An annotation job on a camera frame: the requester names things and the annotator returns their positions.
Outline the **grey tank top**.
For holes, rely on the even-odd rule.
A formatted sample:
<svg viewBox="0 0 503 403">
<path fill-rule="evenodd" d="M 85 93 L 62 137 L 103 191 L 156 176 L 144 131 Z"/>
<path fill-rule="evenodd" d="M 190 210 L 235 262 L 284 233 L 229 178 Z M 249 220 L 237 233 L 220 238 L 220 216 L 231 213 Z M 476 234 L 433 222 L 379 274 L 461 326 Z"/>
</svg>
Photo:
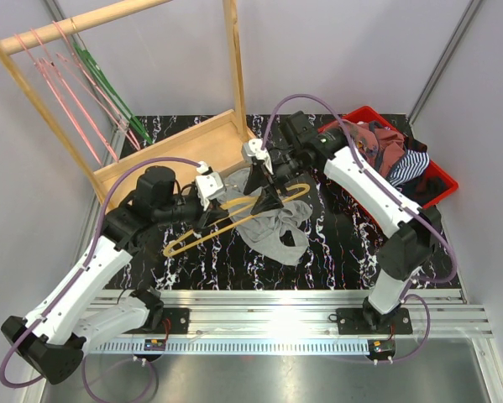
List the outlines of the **grey tank top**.
<svg viewBox="0 0 503 403">
<path fill-rule="evenodd" d="M 301 200 L 286 201 L 235 227 L 240 238 L 255 252 L 283 265 L 295 266 L 309 247 L 300 226 L 311 217 L 312 208 Z"/>
</svg>

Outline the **salmon pink tank top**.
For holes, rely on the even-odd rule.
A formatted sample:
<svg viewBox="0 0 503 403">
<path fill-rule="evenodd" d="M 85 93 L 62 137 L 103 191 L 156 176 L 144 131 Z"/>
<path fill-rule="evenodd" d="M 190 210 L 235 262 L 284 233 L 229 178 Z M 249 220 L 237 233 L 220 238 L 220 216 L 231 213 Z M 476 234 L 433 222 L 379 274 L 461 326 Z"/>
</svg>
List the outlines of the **salmon pink tank top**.
<svg viewBox="0 0 503 403">
<path fill-rule="evenodd" d="M 351 123 L 343 121 L 358 151 L 382 177 L 387 178 L 405 155 L 405 136 L 380 122 Z"/>
</svg>

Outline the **blue striped tank top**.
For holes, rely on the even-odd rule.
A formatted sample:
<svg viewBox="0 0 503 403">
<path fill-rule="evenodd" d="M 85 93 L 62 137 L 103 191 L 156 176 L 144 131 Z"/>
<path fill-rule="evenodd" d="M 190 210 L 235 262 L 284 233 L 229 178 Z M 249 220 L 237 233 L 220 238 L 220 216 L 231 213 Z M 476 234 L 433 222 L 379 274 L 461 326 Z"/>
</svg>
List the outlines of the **blue striped tank top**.
<svg viewBox="0 0 503 403">
<path fill-rule="evenodd" d="M 392 186 L 400 186 L 421 176 L 430 164 L 426 152 L 407 150 L 391 168 L 387 180 Z"/>
</svg>

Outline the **navy maroon tank top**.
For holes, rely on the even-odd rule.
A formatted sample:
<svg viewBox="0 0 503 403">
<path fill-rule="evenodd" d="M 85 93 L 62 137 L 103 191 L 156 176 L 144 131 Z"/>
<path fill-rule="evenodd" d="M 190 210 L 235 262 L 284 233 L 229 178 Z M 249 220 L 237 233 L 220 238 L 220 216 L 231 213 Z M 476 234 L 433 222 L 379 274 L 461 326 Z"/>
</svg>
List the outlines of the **navy maroon tank top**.
<svg viewBox="0 0 503 403">
<path fill-rule="evenodd" d="M 439 178 L 427 177 L 426 171 L 430 166 L 427 146 L 418 140 L 407 137 L 404 141 L 405 157 L 412 169 L 411 179 L 400 186 L 401 193 L 420 206 L 431 202 L 446 190 L 446 185 Z"/>
</svg>

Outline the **green hanger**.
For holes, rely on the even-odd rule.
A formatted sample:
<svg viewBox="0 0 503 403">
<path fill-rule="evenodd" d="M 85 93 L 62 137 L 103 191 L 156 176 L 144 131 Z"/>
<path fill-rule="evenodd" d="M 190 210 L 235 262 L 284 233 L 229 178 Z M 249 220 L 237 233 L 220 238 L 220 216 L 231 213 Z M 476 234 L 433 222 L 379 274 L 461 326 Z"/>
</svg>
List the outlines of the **green hanger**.
<svg viewBox="0 0 503 403">
<path fill-rule="evenodd" d="M 75 55 L 79 58 L 82 65 L 89 72 L 92 79 L 97 83 L 102 92 L 108 97 L 107 103 L 115 106 L 118 114 L 128 123 L 131 140 L 130 142 L 136 149 L 140 149 L 140 145 L 151 145 L 154 141 L 147 133 L 143 124 L 134 116 L 128 105 L 118 95 L 109 80 L 106 78 L 102 69 L 98 66 L 94 57 L 86 49 L 85 44 L 82 46 L 74 44 Z"/>
</svg>

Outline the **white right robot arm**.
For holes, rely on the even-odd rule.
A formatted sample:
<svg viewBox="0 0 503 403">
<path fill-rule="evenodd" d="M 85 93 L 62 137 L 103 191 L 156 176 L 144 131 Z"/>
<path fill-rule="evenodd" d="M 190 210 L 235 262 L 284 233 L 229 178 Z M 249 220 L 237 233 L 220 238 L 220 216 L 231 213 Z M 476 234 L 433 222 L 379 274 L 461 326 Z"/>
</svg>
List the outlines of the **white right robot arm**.
<svg viewBox="0 0 503 403">
<path fill-rule="evenodd" d="M 382 333 L 394 322 L 409 284 L 438 246 L 441 215 L 404 197 L 367 162 L 356 145 L 359 125 L 344 119 L 317 131 L 301 112 L 289 116 L 280 131 L 289 144 L 274 163 L 263 139 L 244 143 L 242 155 L 251 164 L 244 194 L 260 190 L 252 213 L 282 207 L 286 183 L 314 169 L 340 185 L 375 220 L 386 237 L 377 252 L 380 272 L 357 314 L 367 330 Z"/>
</svg>

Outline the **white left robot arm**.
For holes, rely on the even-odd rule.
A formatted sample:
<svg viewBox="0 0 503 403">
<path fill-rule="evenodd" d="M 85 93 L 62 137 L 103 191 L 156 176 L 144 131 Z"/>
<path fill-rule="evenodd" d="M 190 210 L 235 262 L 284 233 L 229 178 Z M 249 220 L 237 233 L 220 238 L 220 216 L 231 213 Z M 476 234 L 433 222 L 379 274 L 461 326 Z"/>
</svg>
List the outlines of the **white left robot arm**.
<svg viewBox="0 0 503 403">
<path fill-rule="evenodd" d="M 153 333 L 168 324 L 153 288 L 140 288 L 105 311 L 84 318 L 99 291 L 144 248 L 157 225 L 187 223 L 204 228 L 227 217 L 217 198 L 222 177 L 200 164 L 190 191 L 176 191 L 176 173 L 153 165 L 118 206 L 99 218 L 89 247 L 56 288 L 24 317 L 10 316 L 4 337 L 42 378 L 57 385 L 69 378 L 93 349 L 129 332 Z"/>
</svg>

